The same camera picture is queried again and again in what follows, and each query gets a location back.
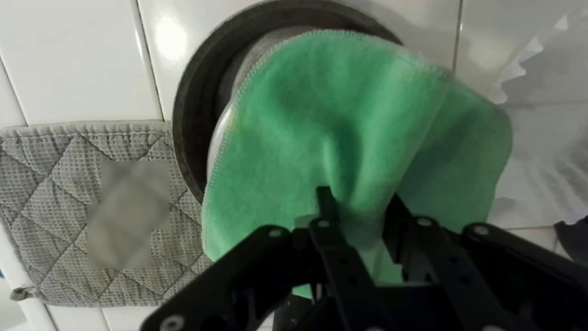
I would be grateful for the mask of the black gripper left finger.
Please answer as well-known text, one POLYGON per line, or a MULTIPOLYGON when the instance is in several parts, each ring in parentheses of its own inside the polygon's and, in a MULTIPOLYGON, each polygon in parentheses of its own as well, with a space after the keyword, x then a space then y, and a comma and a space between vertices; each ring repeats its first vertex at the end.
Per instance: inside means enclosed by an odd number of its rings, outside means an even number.
POLYGON ((140 331, 256 331, 302 285, 315 307, 300 331, 392 331, 359 252, 341 230, 337 200, 319 187, 308 228, 262 226, 157 309, 140 331))

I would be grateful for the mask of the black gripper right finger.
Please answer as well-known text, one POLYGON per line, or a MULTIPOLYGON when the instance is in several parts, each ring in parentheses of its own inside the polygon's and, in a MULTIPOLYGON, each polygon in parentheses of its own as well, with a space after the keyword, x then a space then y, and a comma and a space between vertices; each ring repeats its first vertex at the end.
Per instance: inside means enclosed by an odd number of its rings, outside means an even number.
POLYGON ((453 231, 394 198, 385 244, 401 266, 385 290, 398 331, 588 331, 588 270, 528 239, 453 231))

